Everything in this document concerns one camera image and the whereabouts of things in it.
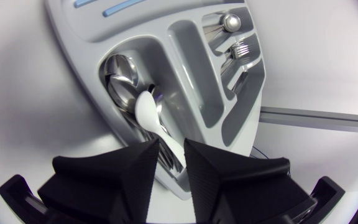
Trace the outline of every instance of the white plastic spoon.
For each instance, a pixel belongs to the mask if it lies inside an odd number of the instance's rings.
[[[137,98],[135,117],[142,128],[160,136],[177,157],[183,168],[186,168],[185,150],[161,128],[157,107],[150,92],[143,91]]]

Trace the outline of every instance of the gray plastic tray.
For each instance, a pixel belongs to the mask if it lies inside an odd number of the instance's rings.
[[[101,68],[111,54],[133,60],[144,90],[151,83],[161,87],[162,119],[179,143],[190,138],[230,150],[237,141],[265,80],[257,33],[245,2],[146,0],[108,17],[103,12],[114,6],[108,0],[81,7],[75,7],[72,0],[46,0],[46,5],[71,66],[124,144],[143,139],[104,87]],[[203,28],[219,24],[227,13],[240,17],[240,30],[221,32],[207,42]],[[225,51],[243,38],[254,50],[222,71]],[[186,184],[160,164],[156,179],[181,199],[191,197]]]

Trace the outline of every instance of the black cable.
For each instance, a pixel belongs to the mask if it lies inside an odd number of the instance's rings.
[[[268,159],[268,157],[263,153],[261,152],[259,149],[257,149],[255,146],[252,146],[254,149],[256,149],[258,152],[260,152],[262,155],[264,155],[266,157],[266,159]]]

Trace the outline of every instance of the white background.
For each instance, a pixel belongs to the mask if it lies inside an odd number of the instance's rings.
[[[358,1],[248,0],[267,71],[262,106],[358,114]],[[260,123],[255,146],[287,157],[312,191],[326,175],[347,193],[325,223],[358,209],[358,133]]]

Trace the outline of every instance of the spoon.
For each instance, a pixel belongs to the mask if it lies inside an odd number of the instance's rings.
[[[103,69],[104,75],[114,75],[117,79],[137,86],[139,76],[136,65],[129,57],[114,54],[107,58]]]
[[[150,92],[143,91],[139,95],[135,104],[135,117],[142,128],[160,136],[179,160],[181,165],[186,167],[185,150],[161,128],[157,108]]]
[[[115,75],[110,76],[110,82],[108,83],[108,92],[112,100],[124,111],[135,114],[135,102],[139,95],[137,88],[119,79]]]
[[[160,119],[160,123],[161,123],[161,128],[165,131],[165,133],[167,133],[169,136],[171,136],[170,133],[168,132],[167,127],[164,125],[164,122],[162,121],[162,117],[161,117],[163,95],[162,95],[162,92],[160,91],[160,87],[156,86],[154,84],[151,84],[149,86],[148,91],[151,92],[151,94],[154,98],[155,105],[157,107],[158,118]]]
[[[241,28],[241,20],[235,14],[227,14],[222,19],[222,24],[204,27],[207,42],[211,41],[222,30],[226,32],[237,32]]]

